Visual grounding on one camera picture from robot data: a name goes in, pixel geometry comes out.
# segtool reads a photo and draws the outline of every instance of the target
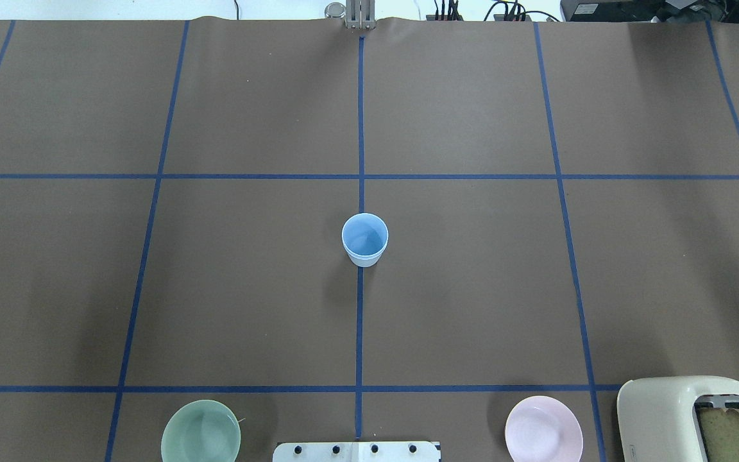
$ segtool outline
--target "bread slice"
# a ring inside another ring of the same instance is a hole
[[[739,409],[707,407],[697,418],[709,462],[739,462]]]

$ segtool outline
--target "electronic device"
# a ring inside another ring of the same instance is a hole
[[[566,21],[739,23],[739,0],[561,0]]]
[[[712,375],[627,381],[618,393],[625,462],[739,461],[739,381]]]

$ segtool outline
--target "table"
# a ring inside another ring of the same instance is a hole
[[[343,221],[384,218],[377,266]],[[739,26],[0,21],[0,460],[240,460],[739,380]]]

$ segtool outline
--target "bowl rim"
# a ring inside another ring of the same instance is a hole
[[[509,427],[509,421],[513,417],[516,409],[522,409],[523,407],[537,407],[538,409],[552,409],[553,407],[556,407],[557,410],[560,410],[563,412],[565,418],[568,422],[563,422],[563,428],[564,428],[564,434],[566,435],[572,435],[577,436],[577,446],[580,447],[580,450],[578,451],[577,459],[573,459],[575,461],[580,460],[583,457],[583,428],[581,428],[581,423],[578,421],[577,417],[575,417],[575,413],[572,412],[571,409],[569,409],[566,404],[563,404],[560,400],[556,400],[556,398],[552,397],[546,397],[546,395],[534,395],[533,397],[523,398],[523,400],[519,401],[513,409],[509,412],[509,415],[507,416],[507,423],[504,425],[504,441],[507,444],[507,450],[509,449],[509,439],[507,436],[507,428]]]
[[[238,444],[235,445],[235,454],[230,460],[230,462],[234,462],[235,459],[238,458],[238,452],[241,450],[241,426],[238,424],[238,418],[235,417],[235,413],[232,412],[232,410],[226,406],[226,404],[219,403],[216,400],[196,400],[191,401],[190,403],[185,404],[182,407],[179,407],[179,410],[177,410],[173,415],[170,417],[170,419],[167,421],[167,425],[164,426],[164,432],[162,432],[162,441],[161,441],[161,456],[162,456],[162,462],[170,462],[169,457],[164,456],[164,442],[167,441],[168,438],[170,438],[170,433],[173,433],[173,420],[178,416],[180,413],[186,413],[188,412],[192,407],[201,406],[202,404],[208,404],[209,406],[214,406],[216,409],[223,410],[224,413],[228,413],[230,417],[232,417],[232,421],[234,422],[235,430],[238,432]]]

